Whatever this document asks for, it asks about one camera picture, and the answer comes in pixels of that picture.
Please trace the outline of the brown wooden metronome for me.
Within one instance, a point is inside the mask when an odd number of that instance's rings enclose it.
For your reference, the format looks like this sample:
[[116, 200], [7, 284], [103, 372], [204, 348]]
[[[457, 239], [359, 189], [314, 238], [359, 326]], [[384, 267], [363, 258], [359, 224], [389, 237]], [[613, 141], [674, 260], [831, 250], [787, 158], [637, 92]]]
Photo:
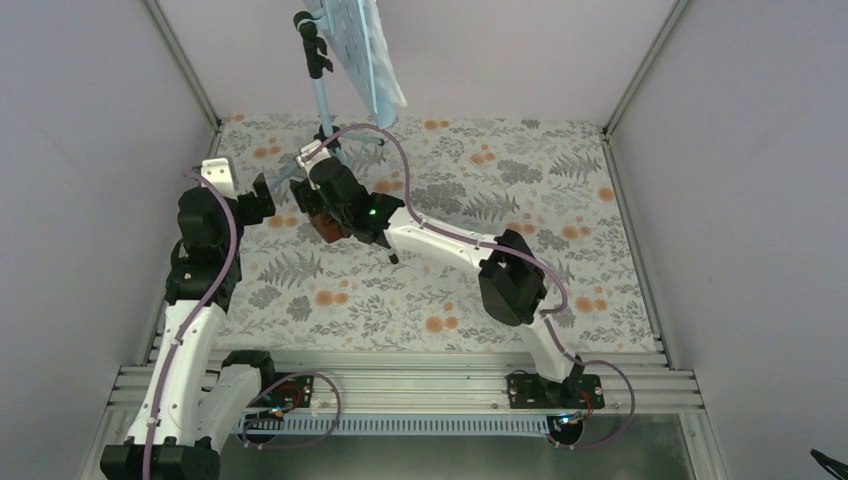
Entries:
[[324, 211], [311, 218], [311, 223], [327, 244], [349, 238], [351, 231], [340, 224], [330, 213]]

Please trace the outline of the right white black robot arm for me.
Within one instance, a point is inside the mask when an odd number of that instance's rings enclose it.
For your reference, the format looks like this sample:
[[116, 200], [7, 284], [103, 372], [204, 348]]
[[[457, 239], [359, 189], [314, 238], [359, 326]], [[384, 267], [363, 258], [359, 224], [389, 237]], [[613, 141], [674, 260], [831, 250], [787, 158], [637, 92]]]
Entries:
[[294, 162], [304, 177], [291, 181], [292, 194], [326, 242], [354, 237], [386, 249], [392, 263], [399, 252], [412, 252], [477, 278], [484, 311], [515, 329], [534, 361], [534, 372], [508, 375], [511, 407], [604, 407], [599, 377], [586, 374], [581, 358], [558, 338], [553, 310], [544, 304], [550, 276], [520, 233], [480, 234], [415, 213], [400, 198], [367, 191], [333, 156]]

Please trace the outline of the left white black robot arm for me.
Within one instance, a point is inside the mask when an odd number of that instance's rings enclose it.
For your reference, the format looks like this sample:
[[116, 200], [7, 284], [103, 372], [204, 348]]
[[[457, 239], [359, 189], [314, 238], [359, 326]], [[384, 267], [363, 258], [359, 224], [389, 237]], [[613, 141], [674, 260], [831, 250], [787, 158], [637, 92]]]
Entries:
[[213, 340], [242, 279], [239, 247], [248, 226], [276, 213], [264, 175], [237, 195], [233, 181], [211, 170], [189, 172], [197, 186], [178, 200], [181, 237], [171, 252], [164, 332], [140, 410], [118, 445], [105, 446], [99, 468], [108, 479], [216, 479], [221, 450], [241, 412], [278, 391], [268, 353], [236, 351], [215, 385], [202, 380]]

